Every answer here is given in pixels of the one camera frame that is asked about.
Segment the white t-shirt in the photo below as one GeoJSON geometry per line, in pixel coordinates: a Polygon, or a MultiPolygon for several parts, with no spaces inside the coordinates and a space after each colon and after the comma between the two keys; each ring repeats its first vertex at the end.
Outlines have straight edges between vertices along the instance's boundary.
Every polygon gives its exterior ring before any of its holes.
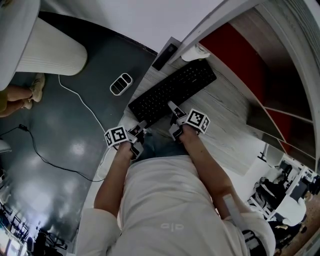
{"type": "Polygon", "coordinates": [[[303,220],[307,208],[305,201],[301,197],[297,202],[291,196],[285,195],[275,211],[284,217],[283,224],[293,227],[303,220]]]}
{"type": "MultiPolygon", "coordinates": [[[[77,256],[246,256],[244,236],[221,220],[188,156],[147,159],[127,173],[120,222],[109,212],[83,212],[77,256]]],[[[275,237],[258,212],[242,214],[268,256],[275,237]]]]}

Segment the floor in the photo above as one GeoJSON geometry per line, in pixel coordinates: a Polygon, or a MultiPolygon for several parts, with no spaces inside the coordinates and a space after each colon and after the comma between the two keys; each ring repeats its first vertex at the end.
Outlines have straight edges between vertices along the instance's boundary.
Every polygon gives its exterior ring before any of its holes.
{"type": "MultiPolygon", "coordinates": [[[[86,67],[75,76],[62,76],[61,82],[82,96],[105,130],[116,126],[155,55],[87,21],[46,12],[39,17],[85,46],[86,67]],[[109,86],[124,72],[134,83],[122,96],[113,96],[109,86]]],[[[16,73],[12,83],[29,86],[34,77],[16,73]]],[[[79,98],[59,85],[57,75],[46,75],[43,99],[32,110],[0,119],[0,133],[19,124],[31,130],[37,150],[47,160],[94,177],[106,150],[104,133],[79,98]]],[[[42,162],[28,133],[15,130],[3,138],[12,147],[11,153],[1,155],[11,192],[8,205],[30,228],[44,227],[72,240],[91,182],[42,162]]]]}

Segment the wire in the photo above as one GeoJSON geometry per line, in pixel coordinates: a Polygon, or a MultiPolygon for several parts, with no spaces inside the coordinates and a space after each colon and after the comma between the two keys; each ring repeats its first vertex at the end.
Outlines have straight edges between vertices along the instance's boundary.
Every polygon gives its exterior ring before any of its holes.
{"type": "Polygon", "coordinates": [[[102,182],[102,181],[104,180],[104,179],[101,179],[101,180],[92,180],[92,179],[89,179],[89,178],[87,178],[86,176],[84,176],[84,175],[83,175],[81,172],[79,172],[79,171],[71,170],[71,169],[68,169],[68,168],[63,168],[63,167],[60,167],[60,166],[55,165],[55,164],[53,164],[53,163],[50,163],[47,159],[45,159],[42,155],[39,154],[39,152],[38,152],[38,150],[37,150],[37,146],[36,146],[36,142],[35,142],[35,138],[34,138],[33,134],[32,134],[31,131],[30,131],[26,126],[24,126],[24,125],[20,125],[20,126],[18,126],[18,127],[15,127],[15,128],[13,128],[13,129],[11,129],[11,130],[9,130],[9,131],[1,134],[0,137],[3,136],[3,135],[5,135],[5,134],[8,134],[8,133],[12,132],[12,131],[15,130],[15,129],[21,129],[21,130],[23,130],[23,131],[25,131],[25,132],[28,132],[28,133],[30,134],[31,139],[32,139],[32,146],[33,146],[33,149],[34,149],[35,153],[36,153],[36,154],[41,158],[41,160],[42,160],[43,162],[45,162],[46,164],[48,164],[48,165],[50,165],[50,166],[53,166],[53,167],[55,167],[55,168],[58,168],[58,169],[62,169],[62,170],[71,172],[71,173],[79,174],[80,176],[84,177],[86,180],[88,180],[88,181],[90,181],[90,182],[102,182]]]}
{"type": "Polygon", "coordinates": [[[58,79],[59,79],[59,84],[66,90],[68,90],[69,92],[74,93],[75,95],[78,95],[78,97],[80,98],[80,101],[82,102],[82,104],[92,113],[92,115],[94,116],[95,120],[99,123],[99,125],[101,126],[101,129],[103,130],[103,133],[105,134],[106,131],[104,129],[104,127],[102,126],[102,124],[100,123],[99,119],[97,118],[97,116],[95,115],[95,113],[86,105],[86,103],[84,103],[84,101],[82,100],[81,96],[79,95],[79,93],[65,87],[64,85],[62,85],[61,80],[60,80],[60,75],[58,75],[58,79]]]}
{"type": "Polygon", "coordinates": [[[18,128],[19,128],[19,127],[17,126],[17,127],[13,128],[13,129],[11,129],[11,130],[8,130],[7,132],[0,134],[0,137],[3,136],[3,135],[5,135],[5,134],[8,134],[8,133],[12,132],[12,131],[15,130],[15,129],[18,129],[18,128]]]}
{"type": "Polygon", "coordinates": [[[91,180],[89,178],[87,178],[86,176],[84,176],[81,172],[77,171],[77,170],[71,170],[71,169],[68,169],[68,168],[63,168],[63,167],[60,167],[58,165],[55,165],[53,163],[50,163],[47,159],[45,159],[43,156],[41,156],[39,153],[38,153],[38,150],[37,150],[37,146],[36,146],[36,142],[35,142],[35,138],[34,136],[32,135],[31,131],[27,130],[27,132],[30,134],[31,136],[31,139],[32,139],[32,145],[33,145],[33,149],[35,151],[35,153],[41,158],[41,160],[43,162],[45,162],[46,164],[50,165],[50,166],[53,166],[55,168],[59,168],[59,169],[62,169],[62,170],[65,170],[65,171],[68,171],[68,172],[71,172],[71,173],[76,173],[76,174],[79,174],[80,176],[84,177],[86,180],[90,181],[90,182],[102,182],[104,179],[101,179],[101,180],[91,180]]]}
{"type": "MultiPolygon", "coordinates": [[[[69,92],[77,95],[77,96],[80,98],[82,104],[92,113],[92,115],[94,116],[95,120],[96,120],[96,121],[99,123],[99,125],[101,126],[101,129],[103,130],[103,134],[105,134],[106,131],[105,131],[104,127],[102,126],[102,124],[100,123],[99,119],[97,118],[97,116],[95,115],[95,113],[87,106],[87,104],[84,103],[84,101],[83,101],[83,99],[81,98],[81,96],[79,95],[79,93],[77,93],[77,92],[69,89],[68,87],[65,87],[65,86],[61,83],[60,75],[58,75],[58,80],[59,80],[59,84],[60,84],[64,89],[66,89],[66,90],[68,90],[69,92]]],[[[99,164],[99,166],[98,166],[98,169],[96,170],[96,173],[97,173],[97,174],[99,173],[99,170],[100,170],[101,166],[104,164],[104,162],[105,162],[105,160],[106,160],[106,157],[107,157],[107,154],[109,153],[109,151],[110,151],[110,149],[108,149],[108,151],[104,152],[103,161],[100,162],[100,164],[99,164]]]]}

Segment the foot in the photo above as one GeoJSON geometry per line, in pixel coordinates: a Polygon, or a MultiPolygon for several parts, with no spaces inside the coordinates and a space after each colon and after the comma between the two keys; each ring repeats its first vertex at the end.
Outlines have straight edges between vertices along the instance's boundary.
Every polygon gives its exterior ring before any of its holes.
{"type": "Polygon", "coordinates": [[[45,82],[46,77],[44,73],[36,74],[36,77],[30,87],[32,91],[32,96],[30,100],[34,100],[35,102],[41,101],[45,82]]]}
{"type": "Polygon", "coordinates": [[[30,109],[32,109],[32,106],[33,106],[33,103],[32,103],[31,100],[28,100],[28,99],[24,99],[24,100],[23,100],[22,109],[30,110],[30,109]]]}

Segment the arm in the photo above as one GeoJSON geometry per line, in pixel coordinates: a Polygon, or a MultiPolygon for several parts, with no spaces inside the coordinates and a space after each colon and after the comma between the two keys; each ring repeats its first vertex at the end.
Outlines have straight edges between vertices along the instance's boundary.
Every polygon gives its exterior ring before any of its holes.
{"type": "Polygon", "coordinates": [[[287,230],[287,229],[288,229],[288,226],[287,226],[287,225],[279,225],[279,226],[276,226],[275,228],[276,228],[276,229],[284,229],[284,230],[287,230]]]}
{"type": "Polygon", "coordinates": [[[131,144],[129,142],[120,145],[94,200],[95,209],[107,211],[115,217],[118,216],[125,179],[133,156],[130,148],[131,144]]]}
{"type": "Polygon", "coordinates": [[[180,136],[185,149],[189,153],[199,178],[208,190],[214,206],[222,219],[230,216],[223,196],[231,194],[241,213],[249,213],[250,209],[241,201],[235,188],[221,166],[212,158],[205,145],[189,125],[183,125],[183,134],[180,136]]]}

